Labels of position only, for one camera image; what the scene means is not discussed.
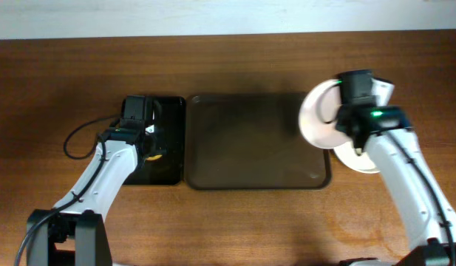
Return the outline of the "green and yellow sponge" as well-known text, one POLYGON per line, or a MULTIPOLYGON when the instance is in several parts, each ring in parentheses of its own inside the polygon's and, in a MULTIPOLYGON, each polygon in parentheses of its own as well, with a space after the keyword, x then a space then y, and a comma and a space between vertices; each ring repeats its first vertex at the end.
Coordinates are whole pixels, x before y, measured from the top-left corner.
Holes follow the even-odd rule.
POLYGON ((146 161, 156 161, 156 160, 159 160, 161 157, 162 157, 161 154, 157 154, 157 155, 154 155, 154 156, 149 156, 149 157, 146 158, 146 161))

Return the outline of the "white plate with sauce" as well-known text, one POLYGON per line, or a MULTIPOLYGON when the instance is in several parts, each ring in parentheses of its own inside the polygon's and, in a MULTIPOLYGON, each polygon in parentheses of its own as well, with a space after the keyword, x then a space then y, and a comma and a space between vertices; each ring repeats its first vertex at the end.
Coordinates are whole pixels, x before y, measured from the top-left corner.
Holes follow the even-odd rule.
POLYGON ((356 153, 352 141, 335 147, 333 151, 344 165, 354 171, 364 174, 377 174, 380 172, 366 152, 360 155, 356 153))

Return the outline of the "pink-rimmed plate with sauce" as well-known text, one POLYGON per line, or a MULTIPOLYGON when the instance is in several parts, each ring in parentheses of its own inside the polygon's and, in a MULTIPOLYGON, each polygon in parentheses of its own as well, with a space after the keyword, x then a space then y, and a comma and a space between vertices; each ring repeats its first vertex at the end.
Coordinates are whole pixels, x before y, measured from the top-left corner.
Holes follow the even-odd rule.
POLYGON ((323 81, 303 100, 298 124, 303 138, 320 149, 333 149, 351 139, 337 130, 336 115, 341 106, 338 79, 323 81))

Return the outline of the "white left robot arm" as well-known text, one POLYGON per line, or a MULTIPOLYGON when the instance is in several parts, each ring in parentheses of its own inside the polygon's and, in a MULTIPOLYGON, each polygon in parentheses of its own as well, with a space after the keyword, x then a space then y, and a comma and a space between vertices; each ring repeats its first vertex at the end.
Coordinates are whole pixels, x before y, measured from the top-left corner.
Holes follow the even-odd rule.
POLYGON ((113 265, 105 219, 128 177, 162 157, 159 142, 154 124, 97 134, 76 184, 51 209, 29 216, 14 265, 113 265))

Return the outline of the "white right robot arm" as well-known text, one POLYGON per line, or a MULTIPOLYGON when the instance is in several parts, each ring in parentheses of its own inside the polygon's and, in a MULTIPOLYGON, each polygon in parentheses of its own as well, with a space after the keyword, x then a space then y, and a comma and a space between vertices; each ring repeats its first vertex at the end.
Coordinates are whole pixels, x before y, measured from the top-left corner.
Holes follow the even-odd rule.
POLYGON ((335 128, 379 169, 406 229, 399 265, 456 265, 456 213, 430 171, 418 137, 397 106, 343 105, 335 128))

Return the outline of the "black water tray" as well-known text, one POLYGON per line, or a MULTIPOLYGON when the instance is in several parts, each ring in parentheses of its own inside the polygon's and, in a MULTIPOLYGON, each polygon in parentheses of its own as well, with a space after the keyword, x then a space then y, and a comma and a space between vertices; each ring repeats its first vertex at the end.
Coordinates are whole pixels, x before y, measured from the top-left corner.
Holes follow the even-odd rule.
POLYGON ((162 106, 161 116, 145 130, 166 142, 167 154, 156 161, 146 161, 125 181, 127 185, 176 185, 183 176, 186 135, 186 102, 177 96, 155 96, 162 106))

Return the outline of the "brown serving tray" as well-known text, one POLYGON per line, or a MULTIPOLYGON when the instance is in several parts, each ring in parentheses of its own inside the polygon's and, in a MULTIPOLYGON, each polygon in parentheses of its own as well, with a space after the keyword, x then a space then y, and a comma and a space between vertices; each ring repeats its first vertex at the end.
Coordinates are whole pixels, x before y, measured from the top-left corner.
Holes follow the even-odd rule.
POLYGON ((187 100, 184 180, 197 190, 319 190, 328 151, 299 129, 301 92, 194 95, 187 100))

